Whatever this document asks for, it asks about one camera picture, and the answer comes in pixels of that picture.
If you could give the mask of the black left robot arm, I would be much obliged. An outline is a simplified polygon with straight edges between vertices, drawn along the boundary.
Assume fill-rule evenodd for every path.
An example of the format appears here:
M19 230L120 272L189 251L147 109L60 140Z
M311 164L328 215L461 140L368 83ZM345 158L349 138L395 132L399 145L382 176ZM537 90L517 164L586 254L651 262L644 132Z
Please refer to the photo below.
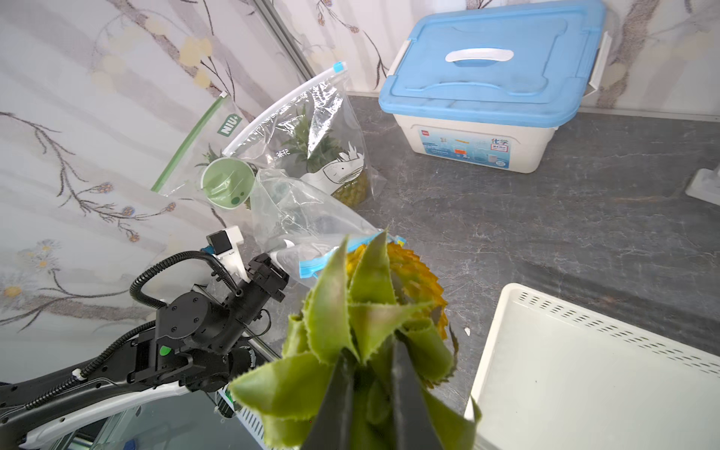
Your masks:
M223 301L190 291L167 304L144 293L148 281L187 260L205 262L212 277L229 287ZM177 253L145 270L129 293L155 309L155 320L125 333L91 360L2 385L2 448L28 447L34 429L101 401L130 393L148 398L167 384L210 393L249 371L243 335L268 300L283 300L289 276L265 253L253 258L247 271L247 280L236 281L218 258L201 250Z

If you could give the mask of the blue-zip clear plastic bag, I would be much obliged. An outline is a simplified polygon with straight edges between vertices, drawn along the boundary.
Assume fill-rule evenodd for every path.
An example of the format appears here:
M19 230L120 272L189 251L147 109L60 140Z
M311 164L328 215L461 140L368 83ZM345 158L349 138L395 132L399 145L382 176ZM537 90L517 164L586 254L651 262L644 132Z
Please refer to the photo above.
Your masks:
M381 232L350 207L282 170L259 170L249 200L252 234L261 251L307 288L316 284L344 238L352 252Z

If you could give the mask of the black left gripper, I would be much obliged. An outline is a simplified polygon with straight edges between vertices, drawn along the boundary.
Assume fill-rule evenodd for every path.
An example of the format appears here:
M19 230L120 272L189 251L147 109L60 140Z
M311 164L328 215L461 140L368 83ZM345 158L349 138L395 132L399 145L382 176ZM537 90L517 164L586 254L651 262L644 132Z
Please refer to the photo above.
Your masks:
M232 280L235 287L228 299L230 309L229 336L239 338L256 319L270 299L281 302L285 298L284 289L289 283L289 275L281 269L268 253L254 257L247 264L247 277Z

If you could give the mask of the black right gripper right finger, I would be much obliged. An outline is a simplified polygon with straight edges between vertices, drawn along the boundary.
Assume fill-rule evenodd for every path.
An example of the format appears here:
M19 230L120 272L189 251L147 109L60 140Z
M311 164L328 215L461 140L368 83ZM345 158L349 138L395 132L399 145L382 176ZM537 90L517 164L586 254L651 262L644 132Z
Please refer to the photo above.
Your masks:
M397 449L442 449L405 343L396 339L391 369L392 405Z

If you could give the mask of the yellow toy pineapple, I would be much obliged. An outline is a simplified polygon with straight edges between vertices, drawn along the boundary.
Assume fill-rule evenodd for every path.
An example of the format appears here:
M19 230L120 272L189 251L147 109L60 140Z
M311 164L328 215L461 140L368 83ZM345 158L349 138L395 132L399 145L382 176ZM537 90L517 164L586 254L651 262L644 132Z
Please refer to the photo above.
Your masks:
M457 369L459 342L437 277L380 232L349 252L340 245L289 319L281 357L230 383L232 399L259 416L265 443L301 449L342 351L357 360L350 449L397 449L391 369L403 341L442 449L472 449L482 414L464 416L433 395Z

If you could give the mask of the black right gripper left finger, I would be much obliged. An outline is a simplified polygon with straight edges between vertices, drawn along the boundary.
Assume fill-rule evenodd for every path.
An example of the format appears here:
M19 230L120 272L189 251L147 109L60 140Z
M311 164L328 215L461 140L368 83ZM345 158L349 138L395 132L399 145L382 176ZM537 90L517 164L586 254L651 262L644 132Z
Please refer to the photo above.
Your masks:
M342 351L302 450L350 449L357 360Z

